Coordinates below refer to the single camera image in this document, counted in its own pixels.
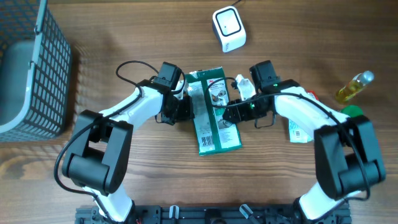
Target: yellow bottle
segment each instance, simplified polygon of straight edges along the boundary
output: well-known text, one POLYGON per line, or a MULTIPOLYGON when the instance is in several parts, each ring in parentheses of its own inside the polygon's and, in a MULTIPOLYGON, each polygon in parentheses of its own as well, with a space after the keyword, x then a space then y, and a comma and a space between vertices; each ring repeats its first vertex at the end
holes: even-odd
POLYGON ((344 86, 336 93, 336 100, 341 104, 347 103, 352 97, 362 91, 366 85, 374 80, 374 74, 371 71, 366 71, 356 75, 349 84, 344 86))

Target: wooden table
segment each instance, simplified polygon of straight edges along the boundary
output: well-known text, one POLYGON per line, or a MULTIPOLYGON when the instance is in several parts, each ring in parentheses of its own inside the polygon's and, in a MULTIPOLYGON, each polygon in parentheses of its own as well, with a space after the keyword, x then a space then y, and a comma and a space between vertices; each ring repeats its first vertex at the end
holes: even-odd
MULTIPOLYGON (((326 105, 356 74, 376 79, 352 104, 374 124, 387 169, 368 202, 352 202, 354 223, 397 223, 398 218, 398 3, 391 1, 254 1, 238 5, 246 45, 224 54, 211 28, 214 11, 232 1, 150 1, 50 5, 74 49, 71 114, 99 111, 133 91, 114 75, 127 60, 160 68, 163 61, 190 72, 223 66, 226 76, 249 76, 249 67, 272 60, 284 80, 293 78, 326 105)), ((128 65, 134 81, 154 73, 128 65)), ((238 94, 231 91, 231 98, 238 94)), ((261 122, 270 122, 264 118, 261 122)), ((146 121, 132 138, 124 185, 138 205, 290 203, 315 182, 313 143, 289 142, 287 120, 271 128, 238 125, 243 148, 200 157, 191 122, 146 121)), ((53 163, 70 138, 0 144, 0 223, 73 223, 88 196, 62 190, 53 163)), ((73 186, 70 180, 62 179, 73 186)))

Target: green round object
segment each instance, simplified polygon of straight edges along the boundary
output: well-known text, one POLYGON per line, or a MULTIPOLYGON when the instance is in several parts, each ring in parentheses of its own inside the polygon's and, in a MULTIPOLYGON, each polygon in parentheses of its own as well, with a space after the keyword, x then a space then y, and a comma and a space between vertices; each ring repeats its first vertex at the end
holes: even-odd
POLYGON ((355 105, 349 105, 344 107, 340 112, 343 114, 347 114, 348 116, 354 118, 359 115, 363 115, 363 111, 360 107, 355 105))

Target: green plastic package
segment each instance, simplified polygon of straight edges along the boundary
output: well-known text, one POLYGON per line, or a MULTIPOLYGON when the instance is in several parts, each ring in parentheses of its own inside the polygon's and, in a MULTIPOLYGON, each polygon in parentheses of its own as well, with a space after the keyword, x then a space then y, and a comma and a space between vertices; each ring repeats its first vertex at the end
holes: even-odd
POLYGON ((236 125, 223 120, 224 109, 211 106, 211 103, 226 105, 229 102, 226 82, 215 83, 211 86, 209 93, 204 95, 210 83, 223 77, 225 75, 222 67, 191 72, 186 75, 189 83, 188 95, 192 97, 195 114, 193 123, 198 138, 200 156, 228 152, 242 147, 236 125))

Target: gray plastic bin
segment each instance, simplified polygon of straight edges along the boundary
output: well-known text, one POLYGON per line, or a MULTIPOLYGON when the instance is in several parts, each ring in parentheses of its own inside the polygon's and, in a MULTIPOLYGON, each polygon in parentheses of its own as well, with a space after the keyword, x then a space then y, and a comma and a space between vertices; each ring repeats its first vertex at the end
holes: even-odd
POLYGON ((47 1, 0 0, 0 142, 63 131, 71 62, 47 1))

